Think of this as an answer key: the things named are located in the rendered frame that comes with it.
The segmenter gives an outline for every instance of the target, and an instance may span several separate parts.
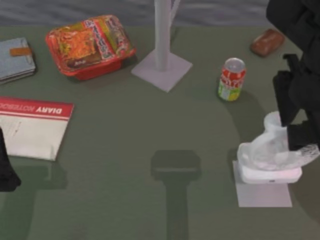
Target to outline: soda can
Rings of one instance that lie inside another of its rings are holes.
[[[245,62],[241,59],[233,57],[225,61],[219,81],[219,97],[228,102],[237,100],[244,84],[246,72]]]

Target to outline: can label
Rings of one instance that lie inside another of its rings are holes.
[[[240,96],[245,75],[245,69],[239,73],[233,73],[223,67],[218,88],[219,97],[230,102],[237,100]]]

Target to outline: table surface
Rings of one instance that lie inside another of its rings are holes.
[[[272,78],[287,69],[281,56],[300,54],[291,42],[263,59],[249,45],[265,28],[175,28],[171,51],[194,65],[165,93],[133,76],[133,65],[68,79],[45,45],[49,30],[0,27],[1,40],[27,37],[38,66],[35,76],[1,86],[1,95],[76,106],[55,163],[11,157],[22,185],[0,194],[1,240],[319,238],[319,161],[290,186],[292,208],[239,208],[233,179],[238,145],[260,134],[264,116],[277,109]],[[143,59],[153,28],[127,31]],[[229,57],[248,69],[233,103],[216,94]]]

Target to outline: can top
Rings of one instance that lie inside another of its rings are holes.
[[[241,59],[232,57],[232,58],[229,58],[227,61],[225,61],[224,67],[227,70],[229,70],[231,73],[237,74],[237,73],[241,73],[243,70],[246,69],[246,64]]]

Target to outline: instant noodle package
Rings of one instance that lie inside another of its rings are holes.
[[[88,80],[121,68],[136,53],[114,15],[92,17],[51,30],[45,38],[59,71]]]

